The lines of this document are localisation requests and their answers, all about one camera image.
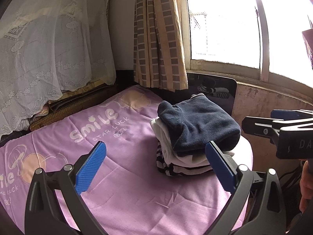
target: checkered curtain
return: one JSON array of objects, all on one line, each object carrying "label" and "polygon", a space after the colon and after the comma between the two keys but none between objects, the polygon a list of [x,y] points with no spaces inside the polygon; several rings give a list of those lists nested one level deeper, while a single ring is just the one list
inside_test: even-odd
[{"label": "checkered curtain", "polygon": [[136,0],[134,80],[144,87],[187,89],[180,0]]}]

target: folded clothes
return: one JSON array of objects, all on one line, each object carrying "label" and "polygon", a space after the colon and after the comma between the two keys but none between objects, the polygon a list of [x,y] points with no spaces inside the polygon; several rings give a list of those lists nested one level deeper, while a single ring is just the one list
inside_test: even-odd
[{"label": "folded clothes", "polygon": [[150,125],[157,139],[161,142],[162,154],[166,164],[169,165],[172,163],[189,168],[209,165],[205,154],[178,157],[172,149],[168,129],[159,117],[151,119]]},{"label": "folded clothes", "polygon": [[230,151],[240,138],[239,124],[202,93],[176,105],[162,101],[157,113],[179,157],[204,154],[211,140],[222,151]]},{"label": "folded clothes", "polygon": [[202,173],[213,170],[210,165],[187,168],[187,167],[181,167],[172,163],[167,164],[164,161],[163,151],[162,151],[160,142],[158,144],[157,151],[156,151],[156,160],[157,160],[156,165],[158,167],[158,170],[162,173],[165,173],[168,176],[198,175],[198,174],[202,174]]}]

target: white lace curtain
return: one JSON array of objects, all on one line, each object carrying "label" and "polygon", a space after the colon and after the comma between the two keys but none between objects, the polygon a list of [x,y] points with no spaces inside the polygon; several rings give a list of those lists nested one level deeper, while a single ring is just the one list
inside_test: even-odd
[{"label": "white lace curtain", "polygon": [[115,82],[108,0],[13,0],[0,19],[0,137],[48,100]]}]

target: bed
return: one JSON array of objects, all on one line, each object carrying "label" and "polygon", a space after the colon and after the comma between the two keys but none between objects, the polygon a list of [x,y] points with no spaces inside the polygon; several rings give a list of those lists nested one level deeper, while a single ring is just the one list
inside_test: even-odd
[{"label": "bed", "polygon": [[[132,86],[102,104],[11,140],[0,148],[0,200],[24,231],[24,211],[33,172],[75,163],[99,141],[107,156],[87,192],[81,194],[92,214],[110,235],[202,235],[230,194],[213,172],[168,177],[156,166],[157,139],[150,120],[161,98]],[[252,168],[249,142],[241,137],[234,149],[237,164]],[[78,229],[57,196],[67,222]],[[234,228],[245,217],[243,209]]]}]

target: window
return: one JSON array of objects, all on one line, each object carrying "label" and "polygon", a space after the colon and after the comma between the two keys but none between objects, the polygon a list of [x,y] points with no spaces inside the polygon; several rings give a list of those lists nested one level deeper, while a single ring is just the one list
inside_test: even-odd
[{"label": "window", "polygon": [[313,70],[302,37],[313,20],[309,0],[181,4],[188,70],[270,83],[313,98]]},{"label": "window", "polygon": [[255,0],[188,0],[191,58],[260,66]]}]

